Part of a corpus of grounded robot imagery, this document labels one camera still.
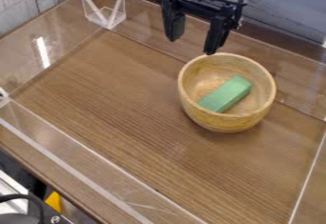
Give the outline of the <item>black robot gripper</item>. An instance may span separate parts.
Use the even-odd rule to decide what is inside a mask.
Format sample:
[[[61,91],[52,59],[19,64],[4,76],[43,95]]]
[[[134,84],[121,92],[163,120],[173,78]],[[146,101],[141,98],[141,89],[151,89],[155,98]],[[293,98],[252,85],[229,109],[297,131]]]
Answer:
[[[211,55],[225,46],[232,24],[228,18],[240,20],[246,0],[159,0],[165,33],[171,42],[175,42],[185,33],[185,13],[190,12],[203,18],[210,18],[210,28],[205,40],[203,52]]]

